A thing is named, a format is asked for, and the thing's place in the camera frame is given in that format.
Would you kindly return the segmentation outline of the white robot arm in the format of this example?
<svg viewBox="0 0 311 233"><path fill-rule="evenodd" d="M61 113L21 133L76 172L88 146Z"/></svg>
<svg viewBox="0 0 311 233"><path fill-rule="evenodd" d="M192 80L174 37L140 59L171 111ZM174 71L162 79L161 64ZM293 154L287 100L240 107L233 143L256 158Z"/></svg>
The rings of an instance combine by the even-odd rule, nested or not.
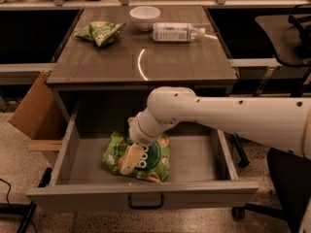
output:
<svg viewBox="0 0 311 233"><path fill-rule="evenodd" d="M181 122L193 122L294 155L311 158L311 99L303 97L200 97L186 87L163 86L129 123L129 138L140 146Z"/></svg>

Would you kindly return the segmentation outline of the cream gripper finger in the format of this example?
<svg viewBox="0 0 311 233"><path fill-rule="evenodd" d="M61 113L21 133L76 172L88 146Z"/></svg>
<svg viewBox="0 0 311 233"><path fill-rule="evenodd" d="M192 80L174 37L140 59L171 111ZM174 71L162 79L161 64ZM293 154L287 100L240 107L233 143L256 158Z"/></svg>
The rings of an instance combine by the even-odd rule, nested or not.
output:
<svg viewBox="0 0 311 233"><path fill-rule="evenodd" d="M133 144L132 146L128 147L125 151L124 160L121 165L120 172L123 175L130 174L136 164L140 161L144 154L144 149L136 144Z"/></svg>
<svg viewBox="0 0 311 233"><path fill-rule="evenodd" d="M129 135L132 135L133 132L134 132L134 129L135 129L134 128L134 124L135 124L134 121L135 121L135 117L134 116L129 117L128 120L127 120Z"/></svg>

